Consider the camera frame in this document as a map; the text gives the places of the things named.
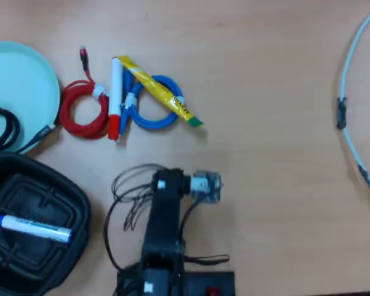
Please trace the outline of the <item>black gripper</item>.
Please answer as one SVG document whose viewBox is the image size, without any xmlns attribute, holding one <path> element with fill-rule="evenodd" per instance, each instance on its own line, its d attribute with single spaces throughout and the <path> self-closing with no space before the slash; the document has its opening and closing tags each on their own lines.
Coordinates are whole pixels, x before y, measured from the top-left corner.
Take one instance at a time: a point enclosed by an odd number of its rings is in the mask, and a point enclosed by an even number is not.
<svg viewBox="0 0 370 296">
<path fill-rule="evenodd" d="M 191 176 L 179 168 L 158 170 L 152 177 L 152 190 L 163 198 L 182 198 L 191 191 Z"/>
</svg>

